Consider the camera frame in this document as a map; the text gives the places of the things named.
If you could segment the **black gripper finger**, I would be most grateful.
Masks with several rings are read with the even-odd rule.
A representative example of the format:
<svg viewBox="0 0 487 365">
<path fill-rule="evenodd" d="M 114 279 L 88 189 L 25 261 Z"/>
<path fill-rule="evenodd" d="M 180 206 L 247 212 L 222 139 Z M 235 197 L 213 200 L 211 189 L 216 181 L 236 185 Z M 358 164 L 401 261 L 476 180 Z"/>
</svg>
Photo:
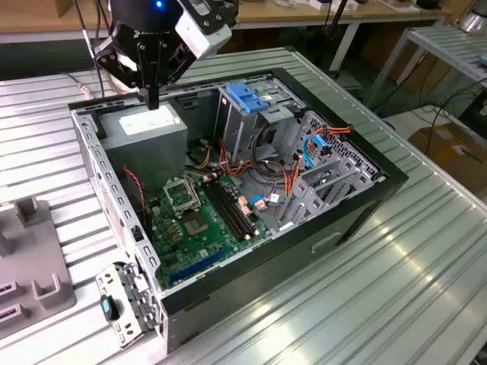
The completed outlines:
<svg viewBox="0 0 487 365">
<path fill-rule="evenodd" d="M 178 36 L 158 42 L 157 57 L 151 64 L 154 74 L 149 87 L 150 110 L 159 107 L 160 89 L 175 84 L 195 60 L 193 52 Z"/>
<path fill-rule="evenodd" d="M 145 62 L 145 51 L 145 44 L 133 36 L 109 36 L 94 48 L 94 60 L 126 87 L 137 88 L 149 108 L 150 71 Z"/>
</svg>

